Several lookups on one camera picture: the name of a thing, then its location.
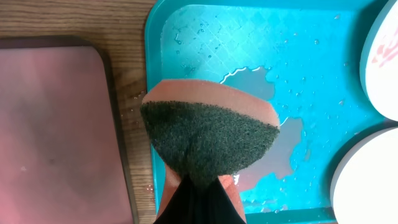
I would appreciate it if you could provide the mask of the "light blue plate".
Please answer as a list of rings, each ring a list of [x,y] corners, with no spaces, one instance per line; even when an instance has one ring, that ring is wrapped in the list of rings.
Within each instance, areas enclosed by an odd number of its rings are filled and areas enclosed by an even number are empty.
[[[389,0],[366,37],[359,66],[362,88],[373,107],[397,121],[397,0]]]

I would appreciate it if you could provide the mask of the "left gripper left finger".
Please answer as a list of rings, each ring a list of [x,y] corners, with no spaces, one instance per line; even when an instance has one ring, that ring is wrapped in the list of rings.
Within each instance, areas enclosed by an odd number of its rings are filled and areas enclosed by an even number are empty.
[[[197,189],[190,177],[185,176],[154,224],[199,224],[197,208]]]

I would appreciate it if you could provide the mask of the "green and orange sponge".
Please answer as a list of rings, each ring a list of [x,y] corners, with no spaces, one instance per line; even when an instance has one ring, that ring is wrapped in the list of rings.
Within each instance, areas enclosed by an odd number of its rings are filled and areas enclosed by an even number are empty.
[[[201,80],[163,80],[142,99],[151,145],[165,164],[160,217],[185,176],[198,196],[219,179],[246,221],[233,174],[272,147],[280,133],[272,105],[229,86]]]

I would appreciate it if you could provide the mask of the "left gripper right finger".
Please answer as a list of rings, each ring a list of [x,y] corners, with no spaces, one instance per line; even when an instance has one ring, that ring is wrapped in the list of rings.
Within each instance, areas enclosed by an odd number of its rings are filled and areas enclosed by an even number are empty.
[[[219,179],[198,196],[198,224],[245,224]]]

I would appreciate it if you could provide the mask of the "white plate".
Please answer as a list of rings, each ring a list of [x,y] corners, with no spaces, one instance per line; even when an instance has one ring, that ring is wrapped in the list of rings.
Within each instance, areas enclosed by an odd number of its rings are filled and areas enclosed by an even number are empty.
[[[346,153],[330,200],[339,224],[397,224],[397,128],[371,134]]]

